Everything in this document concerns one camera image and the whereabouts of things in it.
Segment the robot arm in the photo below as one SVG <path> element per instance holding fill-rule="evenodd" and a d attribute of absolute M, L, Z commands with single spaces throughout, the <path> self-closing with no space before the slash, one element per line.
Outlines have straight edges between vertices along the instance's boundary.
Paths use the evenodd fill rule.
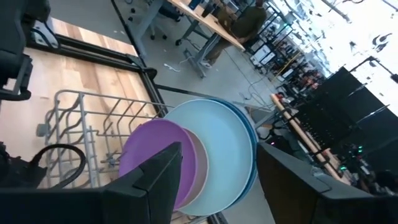
<path fill-rule="evenodd" d="M 50 14 L 47 0 L 0 1 L 0 100 L 22 101 L 30 98 L 32 59 L 23 54 L 30 30 L 36 20 L 46 21 Z M 15 79 L 13 90 L 5 90 L 8 79 Z"/>

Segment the table leg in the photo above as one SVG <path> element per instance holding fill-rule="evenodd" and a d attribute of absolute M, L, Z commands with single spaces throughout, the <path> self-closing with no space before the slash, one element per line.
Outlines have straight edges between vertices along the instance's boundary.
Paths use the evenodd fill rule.
<path fill-rule="evenodd" d="M 202 65 L 200 65 L 200 62 L 203 60 L 204 56 L 217 44 L 217 42 L 220 39 L 221 37 L 218 34 L 214 33 L 195 56 L 193 56 L 188 49 L 184 50 L 183 54 L 185 58 L 188 59 L 188 61 L 191 63 L 191 65 L 194 68 L 197 68 L 199 70 L 200 78 L 206 77 L 206 73 L 203 70 Z"/>
<path fill-rule="evenodd" d="M 162 7 L 165 0 L 155 0 L 149 6 L 148 10 L 145 12 L 145 16 L 142 18 L 140 24 L 137 27 L 132 25 L 132 22 L 128 22 L 129 32 L 133 36 L 135 44 L 140 53 L 141 57 L 146 56 L 146 51 L 144 44 L 142 43 L 142 36 L 144 35 L 145 31 L 150 26 L 151 22 L 155 19 L 155 16 L 159 12 L 159 9 Z"/>
<path fill-rule="evenodd" d="M 187 31 L 185 31 L 184 35 L 182 35 L 181 39 L 175 41 L 175 45 L 179 46 L 182 43 L 182 40 L 186 40 L 187 37 L 195 30 L 195 28 L 199 25 L 199 21 L 194 20 L 191 22 L 191 25 L 188 27 Z"/>

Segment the blue plate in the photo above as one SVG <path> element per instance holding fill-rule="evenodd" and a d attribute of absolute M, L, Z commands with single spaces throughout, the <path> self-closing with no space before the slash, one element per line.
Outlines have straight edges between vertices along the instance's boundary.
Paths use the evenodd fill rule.
<path fill-rule="evenodd" d="M 211 99 L 211 100 L 214 100 L 214 101 L 217 101 L 219 103 L 226 105 L 229 109 L 234 111 L 239 116 L 239 118 L 241 118 L 244 126 L 249 131 L 250 140 L 251 140 L 251 144 L 252 144 L 253 158 L 256 159 L 257 135 L 256 135 L 256 131 L 251 126 L 250 121 L 248 120 L 248 117 L 246 117 L 246 115 L 244 115 L 244 113 L 239 108 L 237 108 L 235 105 L 233 105 L 232 103 L 230 103 L 228 101 L 221 100 L 221 99 Z M 248 194 L 248 192 L 250 191 L 251 187 L 254 184 L 254 181 L 256 180 L 256 176 L 257 176 L 256 163 L 253 163 L 252 172 L 250 174 L 250 178 L 249 178 L 249 182 L 248 182 L 247 186 L 244 188 L 242 194 L 238 197 L 238 199 L 236 199 L 234 201 L 234 203 L 231 206 L 240 202 Z"/>
<path fill-rule="evenodd" d="M 243 150 L 251 147 L 251 139 L 242 120 L 227 106 L 206 99 L 185 102 L 165 119 L 195 133 L 209 159 L 201 194 L 180 212 L 205 216 L 228 208 L 242 194 L 255 165 L 251 151 Z"/>

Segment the dish rack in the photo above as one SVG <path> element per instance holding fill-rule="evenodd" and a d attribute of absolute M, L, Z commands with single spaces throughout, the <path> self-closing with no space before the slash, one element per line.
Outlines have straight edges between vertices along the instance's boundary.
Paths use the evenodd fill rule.
<path fill-rule="evenodd" d="M 154 107 L 160 108 L 156 113 Z M 118 166 L 124 143 L 140 124 L 157 118 L 172 106 L 97 93 L 60 90 L 54 96 L 53 108 L 38 124 L 36 135 L 46 146 L 55 143 L 79 147 L 86 155 L 84 172 L 66 188 L 101 187 L 118 178 Z M 49 151 L 42 159 L 48 167 L 40 187 L 49 188 L 72 175 L 78 156 L 66 149 Z M 174 212 L 171 224 L 206 223 L 207 217 L 191 217 Z"/>

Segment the table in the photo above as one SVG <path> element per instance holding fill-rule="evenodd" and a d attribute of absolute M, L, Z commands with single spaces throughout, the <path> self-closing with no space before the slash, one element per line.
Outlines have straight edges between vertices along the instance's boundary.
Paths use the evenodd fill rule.
<path fill-rule="evenodd" d="M 278 97 L 275 94 L 271 94 L 271 100 L 272 102 L 276 105 L 277 109 L 282 111 L 285 109 L 285 107 L 280 103 Z M 292 115 L 290 115 L 288 112 L 283 112 L 283 116 L 286 119 L 290 119 Z M 309 133 L 306 133 L 300 126 L 300 121 L 297 118 L 291 119 L 289 121 L 290 125 L 293 127 L 294 131 L 303 139 L 304 143 L 307 145 L 307 147 L 313 152 L 317 153 L 320 150 L 320 146 L 310 137 Z M 330 149 L 325 150 L 322 153 L 319 153 L 316 155 L 317 159 L 320 162 L 325 162 L 325 156 L 328 156 L 330 158 L 329 163 L 326 163 L 325 169 L 328 171 L 328 173 L 335 178 L 336 180 L 339 180 L 345 184 L 351 185 L 351 181 L 349 178 L 349 173 L 346 171 L 344 172 L 344 175 L 340 177 L 338 173 L 335 171 L 335 169 L 339 168 L 340 162 L 339 160 L 330 152 Z"/>
<path fill-rule="evenodd" d="M 106 49 L 137 55 L 133 46 L 118 40 L 57 19 L 52 19 L 52 25 L 54 31 L 58 34 Z M 4 141 L 11 156 L 21 156 L 29 161 L 44 147 L 44 139 L 35 135 L 36 127 L 39 123 L 44 122 L 46 112 L 52 109 L 54 105 L 54 94 L 59 90 L 76 90 L 150 101 L 149 94 L 138 73 L 35 49 L 26 48 L 24 53 L 30 55 L 33 59 L 32 64 L 34 67 L 29 83 L 32 97 L 30 100 L 22 102 L 3 101 L 0 113 L 0 141 Z M 68 107 L 74 101 L 74 96 L 62 95 L 60 107 Z M 110 106 L 113 104 L 114 102 L 108 100 L 101 101 L 85 98 L 85 110 L 109 112 Z M 116 111 L 123 113 L 127 106 L 127 102 L 121 101 Z M 132 105 L 127 114 L 137 113 L 140 108 L 140 105 Z M 143 109 L 143 113 L 156 114 L 153 106 L 146 106 Z M 93 126 L 103 125 L 103 118 L 87 117 L 86 119 Z M 134 123 L 133 125 L 136 128 L 139 123 Z M 96 156 L 100 159 L 104 158 L 106 153 L 101 144 L 104 144 L 104 142 L 96 143 Z M 110 140 L 109 144 L 117 147 L 119 143 Z M 78 185 L 79 182 L 87 179 L 85 175 L 87 174 L 82 174 L 82 179 L 79 177 L 76 180 Z M 112 181 L 112 178 L 114 178 L 113 174 L 101 174 L 100 176 L 103 184 Z M 172 224 L 183 224 L 187 219 L 186 216 L 179 217 L 178 214 L 174 214 L 174 218 L 176 219 Z"/>
<path fill-rule="evenodd" d="M 136 42 L 136 45 L 141 53 L 141 57 L 145 57 L 145 48 L 142 43 L 142 36 L 144 35 L 145 31 L 151 24 L 151 22 L 154 20 L 155 16 L 157 15 L 159 9 L 162 7 L 164 1 L 166 0 L 154 0 L 152 4 L 149 6 L 148 11 L 146 12 L 146 15 L 144 18 L 142 18 L 141 23 L 136 27 L 135 29 L 131 29 L 134 32 L 131 32 L 131 35 L 134 37 L 134 40 Z M 173 4 L 175 7 L 177 7 L 179 10 L 181 10 L 183 13 L 185 13 L 187 16 L 190 16 L 195 19 L 194 22 L 192 22 L 190 28 L 186 31 L 186 33 L 191 33 L 194 28 L 198 25 L 198 23 L 204 24 L 207 28 L 209 28 L 211 31 L 214 32 L 214 34 L 210 37 L 210 39 L 206 42 L 206 44 L 201 48 L 199 53 L 196 54 L 196 56 L 193 56 L 188 50 L 184 51 L 184 56 L 189 58 L 190 63 L 199 71 L 201 71 L 200 76 L 203 78 L 205 77 L 205 73 L 202 70 L 202 67 L 200 65 L 200 62 L 202 61 L 203 57 L 205 54 L 211 50 L 214 45 L 221 39 L 224 38 L 231 42 L 234 46 L 237 46 L 241 50 L 244 50 L 244 47 L 236 40 L 235 37 L 230 35 L 224 28 L 218 24 L 218 19 L 209 14 L 206 17 L 202 17 L 201 14 L 203 12 L 203 8 L 201 6 L 198 6 L 194 11 L 191 10 L 188 7 L 189 0 L 168 0 L 171 4 Z"/>

